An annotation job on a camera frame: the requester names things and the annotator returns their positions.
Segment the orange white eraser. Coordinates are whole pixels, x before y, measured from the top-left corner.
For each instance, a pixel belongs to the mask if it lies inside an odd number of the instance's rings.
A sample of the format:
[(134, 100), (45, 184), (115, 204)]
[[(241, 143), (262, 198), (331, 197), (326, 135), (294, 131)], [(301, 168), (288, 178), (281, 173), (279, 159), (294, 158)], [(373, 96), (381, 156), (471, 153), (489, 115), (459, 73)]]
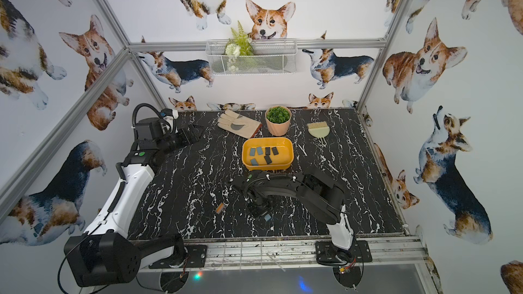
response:
[(226, 205), (225, 205), (224, 203), (221, 203), (221, 204), (217, 207), (217, 209), (215, 210), (215, 212), (216, 212), (217, 214), (222, 213), (222, 211), (223, 211), (223, 209), (225, 208), (225, 206), (226, 206)]

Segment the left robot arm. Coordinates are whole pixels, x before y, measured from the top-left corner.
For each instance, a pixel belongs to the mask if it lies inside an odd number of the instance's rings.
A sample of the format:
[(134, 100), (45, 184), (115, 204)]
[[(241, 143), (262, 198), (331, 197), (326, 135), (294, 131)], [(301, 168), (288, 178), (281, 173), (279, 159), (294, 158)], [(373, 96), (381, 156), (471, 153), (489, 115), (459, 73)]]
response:
[(165, 258), (185, 263), (188, 253), (180, 234), (140, 243), (129, 240), (129, 228), (142, 195), (166, 157), (200, 141), (204, 130), (194, 124), (176, 133), (135, 127), (131, 150), (117, 163), (119, 180), (110, 197), (84, 233), (65, 244), (63, 262), (79, 287), (129, 283), (139, 270)]

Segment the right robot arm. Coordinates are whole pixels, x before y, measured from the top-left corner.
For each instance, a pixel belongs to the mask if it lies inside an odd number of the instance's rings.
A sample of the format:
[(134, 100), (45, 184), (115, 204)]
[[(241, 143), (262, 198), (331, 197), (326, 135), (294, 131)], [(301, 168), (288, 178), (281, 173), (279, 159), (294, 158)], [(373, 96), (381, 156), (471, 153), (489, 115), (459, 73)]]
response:
[(357, 258), (350, 252), (355, 243), (345, 205), (345, 188), (322, 171), (309, 173), (271, 173), (254, 170), (231, 179), (228, 184), (247, 202), (253, 216), (272, 214), (275, 197), (291, 197), (319, 222), (327, 225), (331, 245), (316, 254), (317, 263), (330, 267), (352, 267)]

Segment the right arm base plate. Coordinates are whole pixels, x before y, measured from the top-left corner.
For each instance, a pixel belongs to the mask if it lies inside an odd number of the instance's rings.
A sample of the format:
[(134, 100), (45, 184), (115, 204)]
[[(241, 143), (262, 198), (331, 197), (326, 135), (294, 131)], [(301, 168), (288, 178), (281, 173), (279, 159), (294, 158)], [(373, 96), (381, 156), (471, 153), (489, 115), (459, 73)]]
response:
[(316, 242), (315, 257), (320, 265), (337, 267), (356, 263), (369, 263), (373, 261), (369, 244), (364, 240), (354, 240), (348, 250), (340, 249), (332, 242)]

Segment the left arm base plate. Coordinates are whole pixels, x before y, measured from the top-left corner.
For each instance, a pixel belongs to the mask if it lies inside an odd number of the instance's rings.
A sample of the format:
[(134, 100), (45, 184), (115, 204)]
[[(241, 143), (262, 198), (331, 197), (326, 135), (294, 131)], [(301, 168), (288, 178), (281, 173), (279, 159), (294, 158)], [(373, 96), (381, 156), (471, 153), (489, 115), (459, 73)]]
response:
[(206, 262), (208, 246), (189, 245), (183, 251), (174, 249), (172, 255), (165, 259), (156, 261), (149, 265), (150, 269), (183, 269), (183, 268), (203, 268)]

